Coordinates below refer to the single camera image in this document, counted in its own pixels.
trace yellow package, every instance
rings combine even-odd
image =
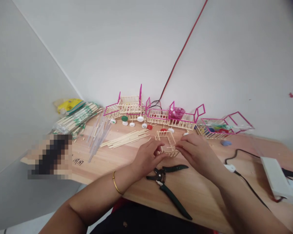
[[[69,115],[84,105],[84,101],[78,98],[72,98],[58,106],[58,113]]]

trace wire cutter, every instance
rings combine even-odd
[[[180,201],[176,198],[176,196],[173,194],[173,192],[167,188],[165,185],[166,181],[166,172],[175,172],[180,171],[182,169],[189,168],[186,165],[177,165],[172,167],[163,167],[162,169],[154,168],[154,172],[156,173],[155,176],[147,176],[146,178],[148,180],[155,180],[156,183],[160,185],[160,190],[162,190],[166,195],[169,197],[169,199],[173,202],[173,204],[176,206],[176,208],[179,210],[179,212],[186,217],[189,220],[192,220],[192,217],[188,214],[186,209],[181,205]]]

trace gold bracelet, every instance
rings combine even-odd
[[[115,171],[113,172],[113,181],[114,181],[115,188],[116,188],[116,190],[118,191],[119,194],[124,195],[123,193],[121,193],[121,192],[118,190],[118,188],[117,188],[117,186],[116,186],[116,183],[115,183],[115,176],[114,176],[114,174],[115,174]]]

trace green bottle cap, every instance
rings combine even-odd
[[[127,116],[122,116],[121,117],[121,120],[124,121],[124,122],[126,122],[128,120],[128,117]]]

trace red cable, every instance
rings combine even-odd
[[[208,0],[205,1],[204,5],[203,5],[203,7],[202,7],[202,10],[201,10],[201,12],[200,12],[198,18],[196,19],[196,22],[195,22],[195,24],[193,25],[192,30],[191,30],[191,32],[190,32],[190,34],[189,34],[189,36],[188,36],[188,38],[187,38],[187,40],[186,40],[186,43],[185,43],[185,45],[183,46],[183,48],[182,48],[182,50],[181,50],[181,52],[180,52],[180,54],[179,54],[179,56],[178,56],[178,58],[177,58],[177,60],[176,60],[176,62],[175,62],[175,64],[174,64],[174,66],[173,66],[172,72],[170,73],[170,75],[169,75],[169,77],[168,77],[168,80],[167,80],[167,82],[166,82],[166,85],[165,85],[165,87],[164,87],[164,89],[163,89],[163,92],[162,92],[162,94],[161,94],[161,96],[160,96],[160,100],[162,99],[162,96],[163,96],[164,91],[165,91],[165,89],[166,89],[166,86],[167,86],[167,84],[168,84],[168,82],[169,82],[169,80],[170,80],[170,77],[172,76],[172,73],[173,73],[173,71],[174,71],[174,69],[175,69],[175,66],[176,66],[176,64],[177,64],[177,62],[178,62],[178,60],[179,60],[179,58],[180,58],[180,56],[181,56],[183,50],[185,49],[186,44],[188,43],[188,40],[189,40],[189,38],[190,38],[190,36],[191,36],[191,34],[192,34],[192,32],[193,32],[193,29],[195,28],[195,25],[196,25],[196,23],[198,22],[198,20],[199,20],[201,14],[202,14],[202,12],[203,12],[205,6],[206,6],[207,1],[208,1]]]

